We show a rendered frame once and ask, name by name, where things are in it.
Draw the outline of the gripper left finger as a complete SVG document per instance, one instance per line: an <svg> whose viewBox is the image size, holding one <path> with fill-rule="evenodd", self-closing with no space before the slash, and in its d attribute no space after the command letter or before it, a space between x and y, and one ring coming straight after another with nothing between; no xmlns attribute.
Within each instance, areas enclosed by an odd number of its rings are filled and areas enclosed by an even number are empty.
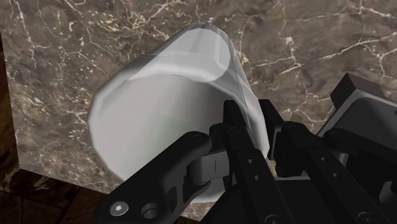
<svg viewBox="0 0 397 224"><path fill-rule="evenodd" d="M104 197L95 224L174 224L218 178L225 191L200 224L295 224L233 100L208 134L185 133Z"/></svg>

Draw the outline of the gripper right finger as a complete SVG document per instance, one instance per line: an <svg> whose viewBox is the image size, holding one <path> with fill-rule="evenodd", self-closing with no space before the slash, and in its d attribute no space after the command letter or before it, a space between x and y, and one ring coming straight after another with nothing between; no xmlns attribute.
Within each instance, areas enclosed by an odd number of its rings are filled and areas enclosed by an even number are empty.
<svg viewBox="0 0 397 224"><path fill-rule="evenodd" d="M396 150L340 128L316 136L285 122L269 100L259 103L294 218L286 224L397 224L397 202L379 198L386 183L397 193Z"/></svg>

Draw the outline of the translucent white cup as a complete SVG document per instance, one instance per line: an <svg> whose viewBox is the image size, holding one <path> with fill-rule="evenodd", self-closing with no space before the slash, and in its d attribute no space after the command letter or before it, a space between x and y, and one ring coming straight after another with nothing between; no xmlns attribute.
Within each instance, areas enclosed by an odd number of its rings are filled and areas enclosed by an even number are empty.
<svg viewBox="0 0 397 224"><path fill-rule="evenodd" d="M189 131L208 133L237 103L254 145L270 149L265 119L224 31L190 25L135 59L94 94L87 123L108 169L126 180Z"/></svg>

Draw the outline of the grey box with dark top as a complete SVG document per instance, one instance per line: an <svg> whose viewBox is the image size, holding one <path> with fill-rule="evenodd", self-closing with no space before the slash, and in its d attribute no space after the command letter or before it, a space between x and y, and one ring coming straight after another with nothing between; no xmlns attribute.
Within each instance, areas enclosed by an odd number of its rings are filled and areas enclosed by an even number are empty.
<svg viewBox="0 0 397 224"><path fill-rule="evenodd" d="M397 149L397 102L389 100L378 83L347 73L330 98L335 111L318 136L340 128Z"/></svg>

